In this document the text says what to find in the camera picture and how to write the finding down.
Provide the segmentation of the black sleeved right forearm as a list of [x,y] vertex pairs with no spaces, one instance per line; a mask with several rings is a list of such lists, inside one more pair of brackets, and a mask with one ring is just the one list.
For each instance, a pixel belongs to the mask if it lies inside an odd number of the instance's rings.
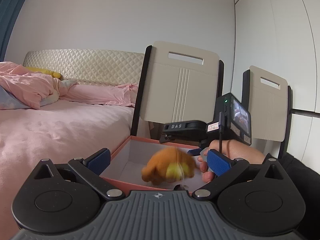
[[305,202],[305,215],[297,232],[304,239],[319,239],[320,175],[288,153],[279,159],[279,163]]

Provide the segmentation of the person's right hand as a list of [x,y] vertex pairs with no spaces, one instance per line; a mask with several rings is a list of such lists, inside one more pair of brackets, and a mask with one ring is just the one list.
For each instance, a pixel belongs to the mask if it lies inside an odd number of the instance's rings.
[[[220,153],[229,159],[243,158],[250,164],[262,164],[265,159],[265,156],[259,150],[236,140],[223,140]],[[205,183],[214,179],[213,172],[208,171],[208,165],[201,155],[197,158],[197,166],[202,172],[202,180]]]

